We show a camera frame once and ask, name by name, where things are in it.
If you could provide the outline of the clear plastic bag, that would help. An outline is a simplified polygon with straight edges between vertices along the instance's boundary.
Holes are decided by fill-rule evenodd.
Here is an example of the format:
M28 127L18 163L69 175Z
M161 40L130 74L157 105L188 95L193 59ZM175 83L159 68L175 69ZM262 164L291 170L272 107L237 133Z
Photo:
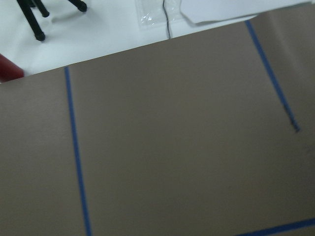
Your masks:
M137 20L142 29L166 26L184 19L180 12L180 0L135 0Z

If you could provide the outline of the white paper sheet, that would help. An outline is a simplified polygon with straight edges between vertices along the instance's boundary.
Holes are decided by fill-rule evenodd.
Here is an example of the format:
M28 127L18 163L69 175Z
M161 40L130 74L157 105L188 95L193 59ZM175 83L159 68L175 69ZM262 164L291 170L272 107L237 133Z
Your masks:
M180 11L191 22L219 22L263 12L314 4L313 0L182 0Z

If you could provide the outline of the left blue tape strip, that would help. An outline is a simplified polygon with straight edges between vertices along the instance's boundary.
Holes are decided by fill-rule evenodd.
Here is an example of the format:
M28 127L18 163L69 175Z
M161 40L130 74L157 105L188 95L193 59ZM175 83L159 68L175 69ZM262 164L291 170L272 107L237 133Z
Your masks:
M77 181L78 181L78 187L79 187L79 195L80 195L80 201L81 201L85 234L87 236L92 236L93 232L91 228L91 221L90 221L89 209L88 209L86 192L85 192L85 185L84 185L84 178L83 178L81 157L80 157L80 149L79 149L77 130L76 130L76 120L75 120L74 104L73 104L73 97L72 97L71 77L70 77L70 71L69 71L68 66L64 68L64 75L65 75L65 83L66 83L66 94L67 94L67 101L68 101L74 160L75 160L75 166L76 166L76 174L77 174Z

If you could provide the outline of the short blue tape strip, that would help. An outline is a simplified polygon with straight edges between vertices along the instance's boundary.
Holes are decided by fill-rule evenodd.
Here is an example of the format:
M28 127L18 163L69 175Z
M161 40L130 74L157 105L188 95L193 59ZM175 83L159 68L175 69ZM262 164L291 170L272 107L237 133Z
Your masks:
M288 117L290 125L294 129L295 133L299 133L301 131L300 125L295 118L295 115L294 115L294 113L290 107L290 104L287 101L287 98L286 98L286 96L285 96L285 94L281 88L281 85L280 85L280 83L279 83L279 81L275 75L275 72L274 72L274 70L273 70L273 68L272 68L272 66L271 66L271 64L270 64L270 62L269 62L269 60L265 54L265 51L264 51L264 49L263 49L263 47L262 47L262 45L258 39L258 36L255 32L255 29L254 29L253 25L251 24L250 20L245 20L244 23L245 23L246 28L248 30L248 33L252 39L252 42L253 42L253 44L254 44L254 46L255 46L258 54L259 54L261 62L262 62L263 66L267 72L267 75L268 75L269 80L272 84L272 87L273 87L273 89L277 95L277 98L278 98L284 112L286 113L286 116Z

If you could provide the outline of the red cylinder bottle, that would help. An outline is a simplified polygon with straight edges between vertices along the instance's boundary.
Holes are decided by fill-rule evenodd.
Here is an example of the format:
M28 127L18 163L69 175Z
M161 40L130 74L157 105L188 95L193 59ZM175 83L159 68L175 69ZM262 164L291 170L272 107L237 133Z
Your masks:
M9 59L0 55L0 82L5 83L11 80L24 77L24 71Z

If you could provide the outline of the bottom blue tape strip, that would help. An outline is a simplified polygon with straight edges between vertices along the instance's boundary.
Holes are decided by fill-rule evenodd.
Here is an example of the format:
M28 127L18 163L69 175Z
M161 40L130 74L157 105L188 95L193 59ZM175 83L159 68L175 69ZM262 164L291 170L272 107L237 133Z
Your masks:
M315 225L315 219L310 218L310 219L301 220L301 221L279 225L279 226L274 226L271 228L266 228L266 229L262 229L258 231L239 234L239 236L269 236L269 235L278 234L282 232L288 232L288 231L297 230L301 228L312 227L314 225Z

